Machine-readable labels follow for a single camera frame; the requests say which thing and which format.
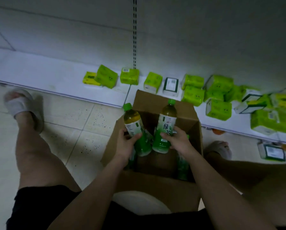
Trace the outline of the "person's right hand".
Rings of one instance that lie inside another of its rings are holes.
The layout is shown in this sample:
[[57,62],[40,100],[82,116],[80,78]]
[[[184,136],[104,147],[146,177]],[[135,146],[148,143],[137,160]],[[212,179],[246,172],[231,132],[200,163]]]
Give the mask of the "person's right hand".
[[171,136],[175,137],[175,141],[170,142],[171,147],[180,152],[185,159],[189,160],[196,150],[190,143],[185,131],[177,126],[174,127],[174,130],[176,133]]

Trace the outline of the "person's left hand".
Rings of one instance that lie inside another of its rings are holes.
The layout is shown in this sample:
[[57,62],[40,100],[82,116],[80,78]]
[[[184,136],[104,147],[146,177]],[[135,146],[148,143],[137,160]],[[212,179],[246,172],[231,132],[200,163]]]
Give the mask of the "person's left hand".
[[128,164],[128,160],[132,153],[134,144],[127,143],[127,129],[126,127],[120,129],[117,139],[116,152],[114,160],[118,160],[123,167]]

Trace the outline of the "green tea bottle yellowish top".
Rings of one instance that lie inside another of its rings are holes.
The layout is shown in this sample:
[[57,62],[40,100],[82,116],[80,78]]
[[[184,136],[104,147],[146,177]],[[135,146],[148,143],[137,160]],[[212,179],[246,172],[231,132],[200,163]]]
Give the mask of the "green tea bottle yellowish top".
[[152,151],[152,145],[148,135],[146,134],[145,127],[139,112],[133,110],[130,103],[124,104],[123,110],[125,111],[123,117],[124,124],[130,137],[134,137],[136,134],[142,133],[141,138],[138,139],[134,144],[134,149],[137,156],[143,157],[148,155]]

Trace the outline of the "green tea bottle white label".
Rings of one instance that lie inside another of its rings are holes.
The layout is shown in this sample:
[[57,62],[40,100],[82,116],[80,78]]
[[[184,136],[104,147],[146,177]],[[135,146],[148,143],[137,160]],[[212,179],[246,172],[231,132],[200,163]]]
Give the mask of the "green tea bottle white label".
[[162,109],[159,114],[158,125],[154,134],[154,141],[152,145],[153,151],[161,154],[168,153],[171,146],[170,142],[163,139],[160,135],[165,133],[167,135],[172,135],[174,126],[177,119],[177,110],[175,108],[176,100],[169,99],[168,104]]

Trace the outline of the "person's right forearm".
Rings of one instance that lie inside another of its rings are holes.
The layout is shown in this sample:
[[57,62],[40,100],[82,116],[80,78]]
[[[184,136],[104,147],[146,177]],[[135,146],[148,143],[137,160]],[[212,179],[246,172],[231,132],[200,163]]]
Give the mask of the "person's right forearm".
[[194,149],[184,151],[216,230],[277,230]]

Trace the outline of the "person's left forearm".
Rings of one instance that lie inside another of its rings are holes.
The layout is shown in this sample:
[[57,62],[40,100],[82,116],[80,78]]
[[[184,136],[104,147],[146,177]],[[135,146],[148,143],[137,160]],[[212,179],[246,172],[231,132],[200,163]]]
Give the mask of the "person's left forearm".
[[124,156],[116,155],[47,230],[100,230],[127,161]]

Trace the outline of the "green bottle in box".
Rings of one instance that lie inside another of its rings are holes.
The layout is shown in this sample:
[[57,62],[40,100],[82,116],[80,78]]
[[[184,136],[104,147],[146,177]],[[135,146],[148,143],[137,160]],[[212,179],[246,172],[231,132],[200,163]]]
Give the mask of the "green bottle in box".
[[133,147],[132,153],[130,155],[130,158],[128,160],[128,164],[125,167],[125,170],[132,170],[134,171],[137,165],[137,152],[135,148]]
[[182,156],[180,152],[177,152],[177,178],[179,180],[188,180],[189,163]]

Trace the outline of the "white green-edged tissue pack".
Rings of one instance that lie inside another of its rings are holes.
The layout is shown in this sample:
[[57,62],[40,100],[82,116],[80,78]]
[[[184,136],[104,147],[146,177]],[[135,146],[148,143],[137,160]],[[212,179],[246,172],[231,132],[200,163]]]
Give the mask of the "white green-edged tissue pack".
[[248,94],[242,99],[242,102],[234,108],[236,114],[249,114],[256,110],[267,107],[267,101],[262,99],[262,95]]
[[286,162],[285,152],[281,147],[268,143],[259,143],[257,146],[261,159]]
[[163,95],[178,96],[179,79],[167,77],[164,81]]

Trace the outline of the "person's right grey slipper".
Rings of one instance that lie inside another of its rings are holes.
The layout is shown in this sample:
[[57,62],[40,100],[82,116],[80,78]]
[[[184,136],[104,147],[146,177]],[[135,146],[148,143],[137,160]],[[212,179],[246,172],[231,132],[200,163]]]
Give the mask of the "person's right grey slipper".
[[203,157],[206,158],[211,152],[219,154],[225,160],[232,160],[232,151],[229,148],[228,142],[214,141],[210,143],[203,151]]

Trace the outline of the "person's grey slipper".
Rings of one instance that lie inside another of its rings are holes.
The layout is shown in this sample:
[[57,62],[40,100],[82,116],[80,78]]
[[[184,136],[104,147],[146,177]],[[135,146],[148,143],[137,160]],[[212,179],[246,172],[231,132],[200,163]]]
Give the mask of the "person's grey slipper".
[[3,96],[4,105],[12,117],[21,112],[30,112],[34,119],[34,129],[40,134],[44,128],[41,106],[26,90],[14,88]]
[[210,143],[203,151],[203,157],[206,158],[211,152],[219,154],[225,160],[232,160],[232,151],[229,148],[228,142],[214,141]]

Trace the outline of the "brown cardboard box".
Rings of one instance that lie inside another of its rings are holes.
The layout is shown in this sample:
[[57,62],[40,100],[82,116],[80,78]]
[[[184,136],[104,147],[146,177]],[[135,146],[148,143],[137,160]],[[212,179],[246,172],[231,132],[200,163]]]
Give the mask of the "brown cardboard box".
[[[145,129],[151,134],[157,126],[159,114],[167,104],[168,98],[137,90],[133,109],[141,115]],[[201,124],[194,107],[186,102],[176,101],[176,126],[189,135],[190,143],[201,154],[203,150]],[[107,143],[102,165],[105,167],[114,157],[120,129],[125,126],[121,116],[114,126]],[[197,211],[200,195],[191,173],[188,180],[177,179],[177,152],[169,149],[168,153],[160,154],[152,151],[144,157],[137,157],[134,171],[125,170],[121,173],[115,193],[123,191],[139,191],[147,193],[163,202],[172,213]]]

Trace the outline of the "pile of green tissue packets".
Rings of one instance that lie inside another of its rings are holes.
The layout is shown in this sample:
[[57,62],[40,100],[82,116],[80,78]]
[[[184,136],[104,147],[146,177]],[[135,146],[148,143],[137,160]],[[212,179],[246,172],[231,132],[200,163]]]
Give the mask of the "pile of green tissue packets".
[[248,94],[262,95],[261,100],[267,101],[267,107],[249,113],[251,129],[263,135],[286,133],[286,94],[284,93],[262,94],[260,90],[250,86],[234,85],[232,78],[221,75],[211,75],[205,85],[203,77],[185,74],[179,89],[182,91],[181,101],[195,107],[205,103],[206,116],[221,121],[229,120],[234,108]]

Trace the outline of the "white round stool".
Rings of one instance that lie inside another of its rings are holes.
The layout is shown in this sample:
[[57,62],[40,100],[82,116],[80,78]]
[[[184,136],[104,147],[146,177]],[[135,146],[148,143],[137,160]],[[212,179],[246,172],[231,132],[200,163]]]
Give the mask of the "white round stool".
[[113,195],[112,201],[139,216],[172,213],[163,202],[144,192],[118,192]]

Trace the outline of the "yellow tissue pack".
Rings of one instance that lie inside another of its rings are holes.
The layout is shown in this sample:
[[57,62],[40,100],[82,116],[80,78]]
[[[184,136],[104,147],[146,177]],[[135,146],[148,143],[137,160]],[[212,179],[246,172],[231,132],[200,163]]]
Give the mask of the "yellow tissue pack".
[[84,85],[89,85],[89,86],[100,86],[102,87],[102,85],[95,81],[95,77],[96,77],[96,73],[95,72],[89,72],[87,71],[84,78],[83,78],[83,84]]

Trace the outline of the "person's left leg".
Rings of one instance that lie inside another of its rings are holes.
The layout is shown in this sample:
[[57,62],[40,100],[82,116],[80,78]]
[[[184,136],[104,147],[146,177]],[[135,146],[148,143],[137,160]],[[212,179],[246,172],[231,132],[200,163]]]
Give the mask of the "person's left leg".
[[15,116],[18,124],[15,158],[20,173],[19,187],[49,187],[63,185],[73,192],[81,191],[64,163],[54,155],[49,145],[35,130],[31,112]]

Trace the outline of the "person's leg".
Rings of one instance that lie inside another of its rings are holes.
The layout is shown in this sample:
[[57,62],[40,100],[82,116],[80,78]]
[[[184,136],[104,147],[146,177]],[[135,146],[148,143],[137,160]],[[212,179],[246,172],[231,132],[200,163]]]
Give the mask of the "person's leg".
[[31,112],[15,116],[18,124],[15,158],[20,173],[19,187],[49,187],[63,185],[73,192],[81,191],[64,163],[54,155],[49,145],[35,130]]
[[263,164],[204,154],[207,162],[277,227],[286,227],[286,163]]

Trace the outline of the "slotted shelf upright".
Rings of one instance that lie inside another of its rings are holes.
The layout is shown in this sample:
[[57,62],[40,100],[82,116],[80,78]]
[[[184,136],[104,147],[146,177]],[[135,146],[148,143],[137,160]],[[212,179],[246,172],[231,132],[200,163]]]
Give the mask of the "slotted shelf upright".
[[137,0],[133,0],[133,69],[137,68]]

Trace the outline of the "white shelf base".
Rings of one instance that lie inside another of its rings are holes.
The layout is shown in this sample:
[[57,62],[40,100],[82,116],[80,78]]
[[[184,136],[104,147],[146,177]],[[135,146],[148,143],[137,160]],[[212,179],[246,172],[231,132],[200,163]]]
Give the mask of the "white shelf base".
[[[0,83],[21,86],[86,100],[112,107],[121,108],[124,103],[134,103],[137,90],[143,91],[143,79],[138,86],[121,84],[118,79],[113,89],[106,87],[88,88],[82,82],[87,71],[97,70],[97,66],[86,65],[45,56],[0,49]],[[227,121],[210,118],[205,115],[206,104],[195,107],[202,126],[226,132],[260,138],[286,144],[285,133],[266,136],[250,128],[250,116],[232,112]]]

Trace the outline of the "person's right leg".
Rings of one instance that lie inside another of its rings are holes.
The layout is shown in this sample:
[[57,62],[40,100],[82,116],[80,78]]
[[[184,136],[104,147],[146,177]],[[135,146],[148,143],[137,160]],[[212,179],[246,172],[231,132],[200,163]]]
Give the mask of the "person's right leg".
[[263,164],[204,154],[207,162],[277,227],[286,227],[286,163]]

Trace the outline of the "black shorts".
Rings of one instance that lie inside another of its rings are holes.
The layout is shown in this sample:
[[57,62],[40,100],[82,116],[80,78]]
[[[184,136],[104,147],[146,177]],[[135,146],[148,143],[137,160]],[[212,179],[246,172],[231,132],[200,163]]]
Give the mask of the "black shorts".
[[[47,230],[81,192],[64,185],[31,186],[18,190],[6,230]],[[111,202],[102,230],[215,230],[206,209],[139,216]]]

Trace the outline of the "person's left grey slipper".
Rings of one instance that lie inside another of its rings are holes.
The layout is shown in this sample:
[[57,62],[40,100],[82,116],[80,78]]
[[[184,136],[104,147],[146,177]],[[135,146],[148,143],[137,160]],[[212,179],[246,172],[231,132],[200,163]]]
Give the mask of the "person's left grey slipper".
[[12,117],[21,112],[30,112],[34,119],[34,129],[40,134],[44,128],[41,106],[26,90],[14,88],[3,96],[4,105]]

